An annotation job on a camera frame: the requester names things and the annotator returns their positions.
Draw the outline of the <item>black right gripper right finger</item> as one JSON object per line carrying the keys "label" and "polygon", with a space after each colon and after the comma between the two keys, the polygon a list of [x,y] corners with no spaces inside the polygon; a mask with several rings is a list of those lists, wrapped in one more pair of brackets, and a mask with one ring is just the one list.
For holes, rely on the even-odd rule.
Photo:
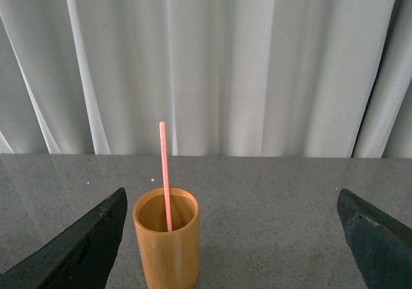
{"label": "black right gripper right finger", "polygon": [[366,286],[411,288],[411,229],[348,189],[337,211]]}

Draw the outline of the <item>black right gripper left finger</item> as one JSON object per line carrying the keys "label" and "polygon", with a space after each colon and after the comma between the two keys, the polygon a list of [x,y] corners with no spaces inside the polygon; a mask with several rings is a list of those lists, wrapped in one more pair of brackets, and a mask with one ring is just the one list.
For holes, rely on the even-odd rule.
{"label": "black right gripper left finger", "polygon": [[123,187],[1,274],[1,288],[105,288],[127,214]]}

